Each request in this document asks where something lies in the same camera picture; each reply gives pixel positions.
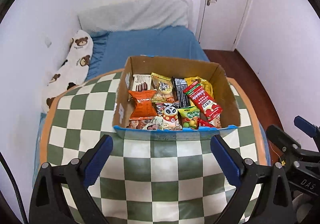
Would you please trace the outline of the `brown red cookie packet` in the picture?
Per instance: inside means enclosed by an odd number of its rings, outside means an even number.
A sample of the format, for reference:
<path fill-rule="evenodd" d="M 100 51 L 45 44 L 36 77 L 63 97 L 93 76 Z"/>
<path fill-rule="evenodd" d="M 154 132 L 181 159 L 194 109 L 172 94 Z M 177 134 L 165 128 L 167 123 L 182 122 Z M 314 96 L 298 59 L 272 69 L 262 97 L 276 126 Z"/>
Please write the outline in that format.
<path fill-rule="evenodd" d="M 149 123 L 151 123 L 150 119 L 130 120 L 127 128 L 142 130 L 146 129 Z"/>

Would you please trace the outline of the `small red snack packet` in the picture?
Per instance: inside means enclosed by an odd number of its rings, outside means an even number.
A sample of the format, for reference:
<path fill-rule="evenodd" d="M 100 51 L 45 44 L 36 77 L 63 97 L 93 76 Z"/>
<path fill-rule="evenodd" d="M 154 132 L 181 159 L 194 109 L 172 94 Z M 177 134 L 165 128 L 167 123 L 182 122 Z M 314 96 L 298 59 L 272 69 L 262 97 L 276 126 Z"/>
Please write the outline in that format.
<path fill-rule="evenodd" d="M 211 124 L 210 122 L 207 122 L 201 118 L 198 119 L 198 125 L 199 125 L 199 127 L 203 126 L 203 127 L 215 128 L 215 126 L 213 124 Z"/>

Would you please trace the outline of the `red white snack packet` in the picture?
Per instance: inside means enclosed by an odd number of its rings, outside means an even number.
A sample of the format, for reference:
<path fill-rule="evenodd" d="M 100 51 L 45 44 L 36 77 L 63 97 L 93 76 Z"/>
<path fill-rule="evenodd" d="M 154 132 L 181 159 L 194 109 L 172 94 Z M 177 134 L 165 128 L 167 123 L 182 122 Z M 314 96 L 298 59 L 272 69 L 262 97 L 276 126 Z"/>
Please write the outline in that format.
<path fill-rule="evenodd" d="M 191 99 L 193 104 L 199 108 L 208 121 L 215 119 L 221 114 L 221 106 L 216 103 L 198 81 L 186 87 L 183 92 Z"/>

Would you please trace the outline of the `green candy bag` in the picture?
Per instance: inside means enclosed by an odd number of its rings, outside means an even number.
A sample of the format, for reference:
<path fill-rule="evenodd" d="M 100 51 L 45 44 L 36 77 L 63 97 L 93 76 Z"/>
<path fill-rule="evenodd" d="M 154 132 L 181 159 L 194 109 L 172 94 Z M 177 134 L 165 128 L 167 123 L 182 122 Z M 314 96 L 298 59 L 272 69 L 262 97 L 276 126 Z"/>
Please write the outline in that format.
<path fill-rule="evenodd" d="M 178 112 L 181 117 L 183 128 L 197 129 L 200 110 L 197 107 L 179 108 Z"/>

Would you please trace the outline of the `yellow snack bag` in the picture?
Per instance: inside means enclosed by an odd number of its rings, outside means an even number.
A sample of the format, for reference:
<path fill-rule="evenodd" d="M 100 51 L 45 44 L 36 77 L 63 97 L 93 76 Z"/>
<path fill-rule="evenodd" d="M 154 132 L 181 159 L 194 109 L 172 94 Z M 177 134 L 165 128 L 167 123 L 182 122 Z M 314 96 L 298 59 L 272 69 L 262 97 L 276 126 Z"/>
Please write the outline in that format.
<path fill-rule="evenodd" d="M 190 86 L 193 82 L 199 82 L 199 84 L 201 84 L 201 86 L 204 88 L 204 90 L 211 97 L 214 97 L 214 95 L 213 95 L 213 86 L 211 85 L 211 83 L 208 80 L 200 78 L 199 76 L 186 77 L 184 80 L 187 82 L 188 86 Z"/>

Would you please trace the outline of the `panda orange snack bag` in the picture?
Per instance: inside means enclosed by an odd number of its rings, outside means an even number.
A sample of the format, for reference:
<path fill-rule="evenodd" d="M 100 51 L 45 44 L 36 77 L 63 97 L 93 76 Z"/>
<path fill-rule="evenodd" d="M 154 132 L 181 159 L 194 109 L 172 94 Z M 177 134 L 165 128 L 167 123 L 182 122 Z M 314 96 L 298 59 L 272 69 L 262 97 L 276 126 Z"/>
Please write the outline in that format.
<path fill-rule="evenodd" d="M 164 130 L 182 130 L 182 126 L 179 121 L 178 108 L 180 107 L 178 102 L 164 103 L 156 102 L 155 108 L 158 116 L 163 118 Z"/>

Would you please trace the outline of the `white chocolate biscuit box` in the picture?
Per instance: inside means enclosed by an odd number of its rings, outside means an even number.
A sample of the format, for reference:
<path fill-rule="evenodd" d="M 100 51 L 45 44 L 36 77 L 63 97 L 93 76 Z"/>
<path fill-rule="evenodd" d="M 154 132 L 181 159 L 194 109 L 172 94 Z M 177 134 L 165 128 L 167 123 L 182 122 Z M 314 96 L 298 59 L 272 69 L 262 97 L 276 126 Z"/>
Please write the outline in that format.
<path fill-rule="evenodd" d="M 150 99 L 150 93 L 146 93 L 146 91 L 151 89 L 151 82 L 151 75 L 135 74 L 133 75 L 133 83 L 130 91 L 143 92 L 144 94 L 138 95 L 139 99 Z"/>

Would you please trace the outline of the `yellow black noodle packet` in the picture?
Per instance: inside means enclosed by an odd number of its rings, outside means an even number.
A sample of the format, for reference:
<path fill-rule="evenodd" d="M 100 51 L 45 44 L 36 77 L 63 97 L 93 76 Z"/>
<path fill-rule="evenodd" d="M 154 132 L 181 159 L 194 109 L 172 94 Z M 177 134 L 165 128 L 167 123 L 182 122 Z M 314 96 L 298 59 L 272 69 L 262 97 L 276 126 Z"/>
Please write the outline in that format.
<path fill-rule="evenodd" d="M 186 108 L 190 106 L 190 101 L 188 96 L 183 92 L 184 89 L 188 87 L 187 82 L 184 78 L 172 78 L 172 84 L 174 86 L 177 100 L 179 101 L 181 108 Z"/>

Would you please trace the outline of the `clear yellow bun packet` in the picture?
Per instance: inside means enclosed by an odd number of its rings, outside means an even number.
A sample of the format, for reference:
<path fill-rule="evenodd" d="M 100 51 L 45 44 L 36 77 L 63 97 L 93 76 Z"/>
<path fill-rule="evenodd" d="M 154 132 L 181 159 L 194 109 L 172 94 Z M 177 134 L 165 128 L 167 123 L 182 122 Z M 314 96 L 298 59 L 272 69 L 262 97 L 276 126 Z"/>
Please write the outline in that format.
<path fill-rule="evenodd" d="M 171 79 L 156 73 L 152 73 L 151 78 L 156 90 L 151 100 L 153 102 L 175 102 L 174 87 Z"/>

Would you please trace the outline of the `checkered green white mat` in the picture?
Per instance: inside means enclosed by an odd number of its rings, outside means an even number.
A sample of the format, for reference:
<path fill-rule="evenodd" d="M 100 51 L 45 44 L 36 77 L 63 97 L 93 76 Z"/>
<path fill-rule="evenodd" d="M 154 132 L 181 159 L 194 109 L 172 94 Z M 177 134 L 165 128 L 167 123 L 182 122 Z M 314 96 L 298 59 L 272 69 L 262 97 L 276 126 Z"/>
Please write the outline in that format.
<path fill-rule="evenodd" d="M 121 72 L 89 80 L 64 94 L 42 121 L 35 167 L 80 158 L 103 135 L 113 150 L 89 193 L 109 223 L 213 223 L 235 192 L 203 133 L 130 131 L 112 126 Z"/>

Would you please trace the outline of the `bear print long pillow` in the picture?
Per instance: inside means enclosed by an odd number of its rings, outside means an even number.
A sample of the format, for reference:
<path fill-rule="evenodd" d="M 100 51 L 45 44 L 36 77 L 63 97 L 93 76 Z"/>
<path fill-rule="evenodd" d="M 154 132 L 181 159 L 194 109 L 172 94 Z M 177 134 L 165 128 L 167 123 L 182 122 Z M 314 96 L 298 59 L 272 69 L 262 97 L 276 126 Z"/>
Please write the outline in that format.
<path fill-rule="evenodd" d="M 73 86 L 80 85 L 87 77 L 93 54 L 93 40 L 90 35 L 79 30 L 71 40 L 68 55 L 52 76 L 42 95 L 42 110 L 47 113 L 53 100 Z"/>

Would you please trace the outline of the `blue bed sheet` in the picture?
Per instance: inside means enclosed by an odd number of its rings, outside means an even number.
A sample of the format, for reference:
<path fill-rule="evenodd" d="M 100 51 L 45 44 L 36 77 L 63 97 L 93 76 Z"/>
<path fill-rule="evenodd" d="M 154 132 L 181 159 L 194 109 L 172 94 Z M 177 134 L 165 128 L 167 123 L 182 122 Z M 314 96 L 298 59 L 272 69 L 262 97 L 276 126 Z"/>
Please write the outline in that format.
<path fill-rule="evenodd" d="M 41 116 L 35 168 L 81 158 L 104 134 L 113 138 L 113 150 L 102 175 L 124 178 L 124 140 L 112 126 L 121 68 L 130 56 L 150 55 L 208 61 L 194 34 L 183 26 L 136 31 L 98 32 L 92 35 L 93 53 L 84 83 L 63 94 L 56 110 Z"/>

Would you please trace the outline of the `white door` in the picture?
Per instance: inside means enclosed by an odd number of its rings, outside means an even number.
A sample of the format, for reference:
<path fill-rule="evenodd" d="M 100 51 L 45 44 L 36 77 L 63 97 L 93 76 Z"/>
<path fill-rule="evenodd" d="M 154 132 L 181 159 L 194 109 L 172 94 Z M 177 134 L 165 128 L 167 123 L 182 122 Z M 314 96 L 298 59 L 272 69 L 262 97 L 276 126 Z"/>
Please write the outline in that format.
<path fill-rule="evenodd" d="M 204 50 L 233 51 L 241 34 L 251 0 L 201 0 L 196 37 Z"/>

